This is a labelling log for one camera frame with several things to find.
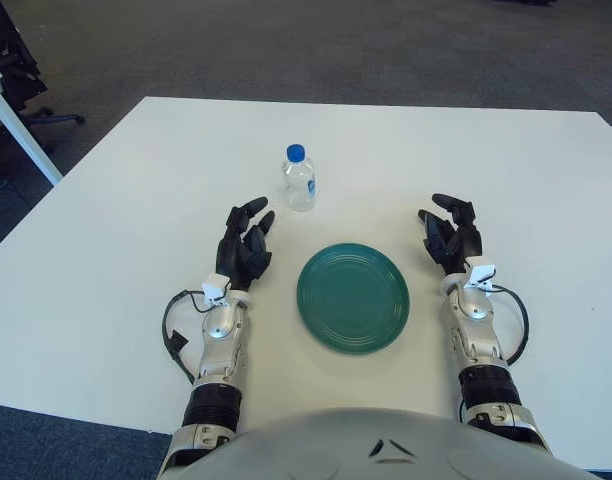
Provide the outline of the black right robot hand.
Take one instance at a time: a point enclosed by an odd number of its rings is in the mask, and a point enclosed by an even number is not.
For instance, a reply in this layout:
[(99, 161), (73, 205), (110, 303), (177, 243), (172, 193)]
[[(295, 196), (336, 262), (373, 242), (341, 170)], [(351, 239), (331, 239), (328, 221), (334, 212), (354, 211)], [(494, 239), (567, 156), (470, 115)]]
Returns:
[(473, 204), (440, 193), (433, 194), (432, 201), (450, 213), (452, 220), (444, 220), (420, 209), (418, 218), (424, 225), (426, 235), (424, 247), (446, 275), (465, 273), (466, 259), (482, 255), (481, 235), (474, 225), (476, 215)]

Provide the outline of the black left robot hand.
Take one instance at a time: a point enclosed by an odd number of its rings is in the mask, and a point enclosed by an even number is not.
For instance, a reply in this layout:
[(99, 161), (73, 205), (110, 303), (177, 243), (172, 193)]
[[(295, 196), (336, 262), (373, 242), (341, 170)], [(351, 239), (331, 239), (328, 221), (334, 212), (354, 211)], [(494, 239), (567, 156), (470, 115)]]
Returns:
[(233, 290), (248, 291), (254, 280), (266, 271), (272, 259), (266, 236), (275, 212), (270, 210), (252, 226), (250, 221), (268, 205), (266, 197), (258, 197), (240, 207), (233, 207), (226, 221), (226, 231), (216, 255), (216, 273), (230, 280)]

